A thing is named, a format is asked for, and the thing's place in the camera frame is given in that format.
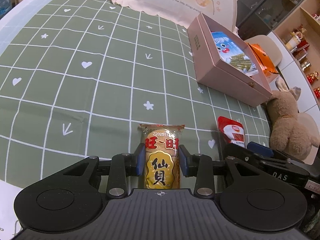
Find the white arrow print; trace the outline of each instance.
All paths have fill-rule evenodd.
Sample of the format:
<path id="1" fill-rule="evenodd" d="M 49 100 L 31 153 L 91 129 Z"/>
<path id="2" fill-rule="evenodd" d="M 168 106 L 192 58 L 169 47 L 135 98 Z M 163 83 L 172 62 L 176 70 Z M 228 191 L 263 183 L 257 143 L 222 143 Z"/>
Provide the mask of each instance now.
<path id="1" fill-rule="evenodd" d="M 73 131 L 69 131 L 69 132 L 67 132 L 68 131 L 68 129 L 69 129 L 69 127 L 70 127 L 70 125 L 71 125 L 71 123 L 69 123 L 68 124 L 68 126 L 67 126 L 67 128 L 66 129 L 64 129 L 64 123 L 62 124 L 62 134 L 63 134 L 63 136 L 65 136 L 65 135 L 67 135 L 67 134 L 69 134 L 69 133 L 72 133 Z"/>

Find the rice cracker package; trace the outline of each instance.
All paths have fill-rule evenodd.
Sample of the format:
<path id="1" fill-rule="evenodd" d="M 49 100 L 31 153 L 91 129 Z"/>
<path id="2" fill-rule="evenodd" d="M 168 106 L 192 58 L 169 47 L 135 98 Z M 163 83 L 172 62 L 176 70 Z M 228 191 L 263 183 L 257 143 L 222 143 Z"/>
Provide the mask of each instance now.
<path id="1" fill-rule="evenodd" d="M 141 124 L 146 145 L 145 188 L 180 188 L 179 136 L 184 125 Z"/>
<path id="2" fill-rule="evenodd" d="M 245 147 L 244 129 L 241 123 L 224 116 L 219 116 L 218 128 L 223 134 L 226 143 L 234 143 L 241 147 Z"/>

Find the glass cabinet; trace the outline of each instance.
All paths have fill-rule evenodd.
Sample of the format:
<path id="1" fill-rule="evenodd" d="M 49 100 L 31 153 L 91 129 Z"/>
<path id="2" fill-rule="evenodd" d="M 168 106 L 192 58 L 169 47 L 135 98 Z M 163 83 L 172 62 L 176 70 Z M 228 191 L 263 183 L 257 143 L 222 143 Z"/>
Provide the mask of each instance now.
<path id="1" fill-rule="evenodd" d="M 238 0 L 239 36 L 246 40 L 267 35 L 303 0 Z"/>

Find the orange snack package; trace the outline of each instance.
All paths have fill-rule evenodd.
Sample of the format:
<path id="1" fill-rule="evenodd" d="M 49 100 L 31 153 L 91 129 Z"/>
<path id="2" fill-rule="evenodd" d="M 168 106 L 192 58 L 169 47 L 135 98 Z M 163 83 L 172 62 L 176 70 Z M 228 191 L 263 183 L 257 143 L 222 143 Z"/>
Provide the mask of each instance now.
<path id="1" fill-rule="evenodd" d="M 267 80 L 271 82 L 278 76 L 278 71 L 276 67 L 273 65 L 269 56 L 264 52 L 264 50 L 260 47 L 259 44 L 248 44 L 252 52 L 257 58 L 261 69 Z"/>

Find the white star print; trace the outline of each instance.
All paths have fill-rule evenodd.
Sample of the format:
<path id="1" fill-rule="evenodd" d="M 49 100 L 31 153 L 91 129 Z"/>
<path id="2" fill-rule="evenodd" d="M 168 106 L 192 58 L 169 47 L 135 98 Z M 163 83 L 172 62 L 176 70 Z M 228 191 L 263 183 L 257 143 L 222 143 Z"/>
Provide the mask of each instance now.
<path id="1" fill-rule="evenodd" d="M 149 101 L 147 101 L 145 104 L 143 104 L 147 110 L 153 110 L 154 104 L 151 104 Z"/>

